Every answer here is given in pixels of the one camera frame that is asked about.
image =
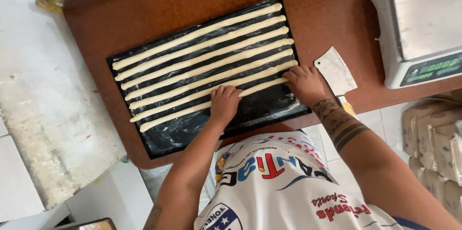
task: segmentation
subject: person's left hand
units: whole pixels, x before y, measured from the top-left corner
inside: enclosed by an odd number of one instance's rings
[[[234,118],[237,112],[237,105],[242,97],[239,94],[242,89],[236,89],[234,86],[219,86],[218,89],[212,90],[212,106],[210,108],[210,119],[224,127]]]

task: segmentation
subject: hand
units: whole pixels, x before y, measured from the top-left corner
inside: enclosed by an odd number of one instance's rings
[[[328,98],[315,67],[294,66],[282,77],[289,80],[287,84],[292,93],[310,108],[313,108],[319,101]]]
[[[234,118],[237,112],[237,105],[242,97],[239,94],[242,89],[236,89],[234,86],[219,86],[218,89],[212,90],[212,106],[210,108],[210,119],[214,123],[222,125],[225,128]]]

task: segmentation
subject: digital scale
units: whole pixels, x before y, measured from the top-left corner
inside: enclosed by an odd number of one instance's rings
[[[372,2],[380,23],[386,87],[462,75],[462,0]]]

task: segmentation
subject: black band tattoo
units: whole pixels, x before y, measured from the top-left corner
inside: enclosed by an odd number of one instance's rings
[[[313,111],[319,117],[322,125],[331,137],[337,152],[355,136],[369,130],[355,117],[338,106],[330,98],[321,100],[313,106]]]
[[[143,227],[143,230],[155,230],[157,227],[157,221],[159,221],[159,216],[161,213],[162,208],[159,205],[154,204],[151,213],[147,217],[147,221],[145,227]]]

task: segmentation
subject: knife handle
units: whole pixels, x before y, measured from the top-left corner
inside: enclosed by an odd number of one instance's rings
[[[337,99],[340,103],[340,105],[342,106],[342,108],[347,112],[349,113],[350,115],[352,115],[353,117],[355,117],[356,119],[358,119],[353,107],[350,105],[350,103],[348,103],[347,99],[345,98],[345,96],[337,96]]]

